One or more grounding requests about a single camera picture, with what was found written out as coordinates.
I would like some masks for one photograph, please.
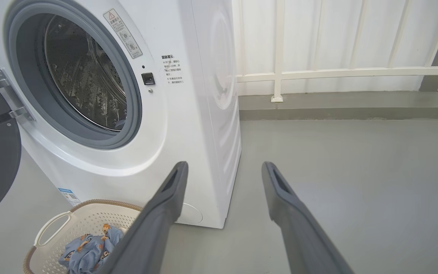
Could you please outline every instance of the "front-load washing machine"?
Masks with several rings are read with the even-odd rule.
[[[72,205],[144,206],[187,161],[179,222],[222,228],[241,153],[233,45],[229,0],[0,0],[0,127]]]

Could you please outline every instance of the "white railing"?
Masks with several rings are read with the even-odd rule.
[[[365,24],[366,3],[368,0],[362,0],[358,26],[356,30],[356,36],[354,39],[354,45],[351,53],[351,60],[349,62],[349,68],[347,69],[328,69],[318,70],[316,65],[318,64],[318,52],[320,40],[322,38],[322,23],[324,16],[324,0],[320,3],[320,15],[317,27],[317,40],[314,44],[313,52],[313,64],[310,70],[304,71],[290,71],[284,72],[283,66],[283,41],[284,41],[284,25],[285,25],[285,0],[276,0],[276,38],[275,38],[275,72],[274,73],[256,73],[256,74],[244,74],[238,75],[238,83],[242,82],[256,82],[256,81],[271,81],[275,82],[273,96],[271,102],[283,102],[281,95],[281,81],[292,79],[306,79],[306,78],[336,78],[336,77],[357,77],[357,76],[410,76],[410,75],[438,75],[438,66],[431,66],[433,59],[438,50],[438,39],[433,43],[431,48],[431,54],[425,66],[423,67],[393,67],[393,61],[398,52],[400,40],[405,29],[407,21],[407,14],[410,11],[412,0],[405,0],[403,12],[401,13],[400,22],[398,23],[398,29],[395,35],[395,40],[391,48],[390,57],[386,67],[377,68],[354,68],[356,61],[356,55],[358,52],[360,33]],[[239,0],[239,21],[240,31],[243,34],[243,11],[242,0]],[[241,46],[244,47],[244,41],[241,41]],[[241,55],[242,64],[244,64],[244,54]]]

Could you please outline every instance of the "blue clothing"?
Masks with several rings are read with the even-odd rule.
[[[92,274],[105,262],[124,235],[120,229],[109,227],[106,231],[108,238],[104,240],[102,235],[86,234],[65,246],[59,263],[68,269],[69,274]]]

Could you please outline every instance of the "stainless steel drum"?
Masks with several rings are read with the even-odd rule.
[[[50,75],[63,97],[91,123],[110,131],[123,127],[123,85],[108,55],[72,21],[54,16],[44,35]]]

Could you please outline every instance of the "laundry basket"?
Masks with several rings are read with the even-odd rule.
[[[38,232],[35,244],[26,255],[23,271],[26,274],[67,274],[66,267],[59,264],[65,245],[87,233],[101,235],[104,224],[129,228],[141,210],[139,206],[117,201],[90,200],[53,217]],[[45,230],[65,217],[66,222],[41,243]]]

